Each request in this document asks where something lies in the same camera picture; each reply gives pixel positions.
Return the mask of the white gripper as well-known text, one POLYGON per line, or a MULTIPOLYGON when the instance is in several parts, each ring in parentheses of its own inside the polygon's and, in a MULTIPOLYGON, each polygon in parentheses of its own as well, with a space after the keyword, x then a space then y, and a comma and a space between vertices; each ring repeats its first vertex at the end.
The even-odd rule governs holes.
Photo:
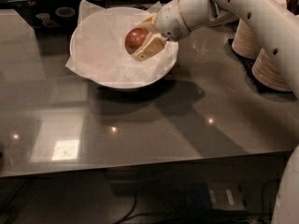
POLYGON ((166 38, 179 41, 191 33, 182 16, 179 0, 165 4, 157 14, 151 13, 138 23, 136 28, 150 32, 141 47, 132 54, 132 57, 139 62, 146 61, 162 51, 166 45, 166 38))

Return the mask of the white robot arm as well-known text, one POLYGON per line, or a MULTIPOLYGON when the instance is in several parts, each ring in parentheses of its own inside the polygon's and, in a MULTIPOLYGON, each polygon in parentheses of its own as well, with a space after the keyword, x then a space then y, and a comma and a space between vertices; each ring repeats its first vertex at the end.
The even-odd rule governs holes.
POLYGON ((299 97, 299 19, 274 0, 172 0, 138 24, 149 32, 128 52, 145 61, 202 26, 242 19, 299 97))

